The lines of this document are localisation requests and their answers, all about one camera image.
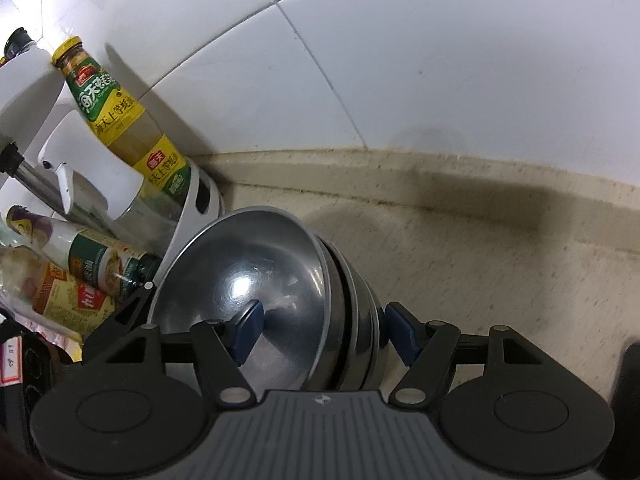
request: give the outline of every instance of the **condiment bottle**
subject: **condiment bottle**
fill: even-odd
[[[9,209],[6,223],[54,264],[117,300],[151,280],[161,262],[155,254],[98,231],[36,215],[22,206]]]
[[[25,246],[0,247],[0,298],[14,312],[80,339],[115,310],[113,298]]]
[[[9,62],[14,57],[20,56],[20,54],[37,47],[36,42],[31,39],[31,36],[29,36],[29,33],[24,30],[23,27],[16,28],[4,44],[5,62]]]
[[[74,36],[53,53],[84,120],[100,141],[136,168],[180,206],[191,178],[190,165],[145,108],[84,50]]]

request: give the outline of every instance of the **red label sticker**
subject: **red label sticker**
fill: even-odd
[[[149,158],[146,160],[146,166],[150,170],[154,170],[164,159],[164,153],[158,150],[157,152],[149,155]]]
[[[82,310],[100,310],[106,294],[86,283],[78,285],[78,308]]]
[[[0,386],[11,386],[22,382],[22,338],[12,337],[2,345]]]
[[[80,86],[84,85],[84,83],[87,82],[87,80],[92,76],[97,74],[98,71],[96,70],[95,66],[93,66],[91,63],[83,66],[80,70],[78,70],[76,72],[76,83],[78,83]]]

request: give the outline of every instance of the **yellow soy sauce bottle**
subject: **yellow soy sauce bottle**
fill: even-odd
[[[96,137],[180,206],[191,168],[145,108],[82,47],[74,36],[52,56]]]

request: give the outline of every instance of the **yellow bottle cap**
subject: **yellow bottle cap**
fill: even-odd
[[[60,58],[66,54],[67,50],[79,44],[82,44],[80,36],[72,36],[71,38],[68,38],[53,53],[53,56],[51,56],[51,62],[53,64],[57,64],[60,61]]]

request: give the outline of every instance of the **stacked bowl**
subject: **stacked bowl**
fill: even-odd
[[[186,332],[250,300],[264,306],[264,330],[240,370],[258,397],[380,386],[388,349],[375,293],[330,241],[277,208],[239,209],[204,228],[172,262],[148,321]],[[192,365],[166,370],[198,389]]]

